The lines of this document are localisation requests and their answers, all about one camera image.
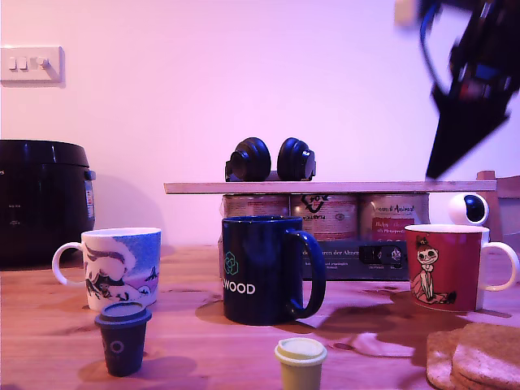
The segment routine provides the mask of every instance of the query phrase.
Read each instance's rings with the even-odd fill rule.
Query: headphone ear cup
[[[278,177],[281,180],[292,180],[294,177],[291,169],[291,155],[293,147],[297,142],[297,138],[290,137],[279,148],[278,159],[276,160],[276,173],[278,173]]]
[[[251,136],[236,146],[226,166],[239,180],[264,181],[271,173],[271,155],[260,138]]]
[[[290,137],[279,149],[276,170],[281,180],[310,179],[314,175],[316,163],[314,152],[297,138]]]

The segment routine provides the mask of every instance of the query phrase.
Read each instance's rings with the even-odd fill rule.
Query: cream small cup
[[[327,357],[323,344],[305,337],[284,339],[276,345],[275,356],[282,363],[284,390],[319,390]]]

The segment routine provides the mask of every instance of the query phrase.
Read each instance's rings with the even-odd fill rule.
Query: black appliance
[[[80,242],[94,226],[94,179],[81,146],[0,140],[0,267],[50,265]]]

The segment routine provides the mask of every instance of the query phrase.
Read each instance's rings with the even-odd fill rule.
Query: mug handle
[[[59,283],[64,284],[70,287],[85,287],[85,280],[81,282],[73,282],[72,280],[67,279],[63,276],[62,272],[59,270],[59,259],[62,257],[62,253],[66,249],[78,249],[83,252],[83,246],[79,242],[68,242],[58,248],[54,256],[52,257],[52,271],[54,272],[54,276]]]
[[[307,303],[305,308],[294,299],[291,299],[287,304],[289,312],[295,319],[306,319],[318,311],[325,297],[327,277],[325,276],[326,268],[323,252],[316,239],[309,233],[295,230],[286,231],[286,233],[303,242],[307,252],[309,252],[310,267],[312,268],[312,288],[310,290],[309,303]]]
[[[517,279],[517,274],[520,273],[520,263],[518,262],[518,256],[509,245],[504,244],[503,242],[488,242],[488,243],[484,244],[482,247],[482,256],[487,256],[489,249],[491,249],[491,248],[497,248],[497,249],[500,249],[501,251],[505,252],[507,257],[511,261],[512,271],[511,271],[511,277],[509,278],[509,280],[506,283],[500,284],[498,286],[486,286],[485,288],[488,291],[505,290],[506,288],[509,288],[514,284],[514,282]]]

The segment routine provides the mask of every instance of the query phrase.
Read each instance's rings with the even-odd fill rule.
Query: mug
[[[318,242],[288,216],[225,218],[224,315],[236,323],[275,325],[315,314],[323,303],[326,268]],[[303,307],[303,245],[310,256],[312,289]]]
[[[84,281],[70,281],[59,269],[63,251],[70,248],[83,252]],[[81,233],[81,243],[58,248],[52,271],[61,284],[86,287],[92,310],[120,301],[147,306],[157,300],[160,248],[161,230],[155,227],[92,230]]]
[[[480,226],[426,224],[405,227],[410,289],[415,303],[444,311],[473,311],[483,306],[484,291],[511,287],[520,271],[518,256],[508,245],[488,242]],[[511,261],[509,281],[486,285],[483,273],[491,252]]]

